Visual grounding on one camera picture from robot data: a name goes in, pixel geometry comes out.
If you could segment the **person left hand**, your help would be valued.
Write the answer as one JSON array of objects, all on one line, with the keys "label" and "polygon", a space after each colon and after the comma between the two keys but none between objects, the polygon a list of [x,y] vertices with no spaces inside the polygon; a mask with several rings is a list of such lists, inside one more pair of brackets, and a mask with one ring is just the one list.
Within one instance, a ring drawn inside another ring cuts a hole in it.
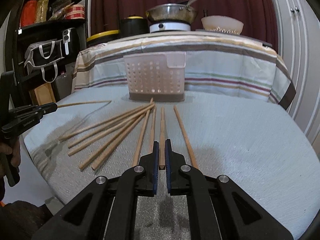
[{"label": "person left hand", "polygon": [[4,153],[11,157],[11,164],[13,167],[19,167],[21,163],[21,151],[20,151],[20,141],[18,138],[14,140],[14,143],[7,145],[5,143],[0,144],[1,153]]}]

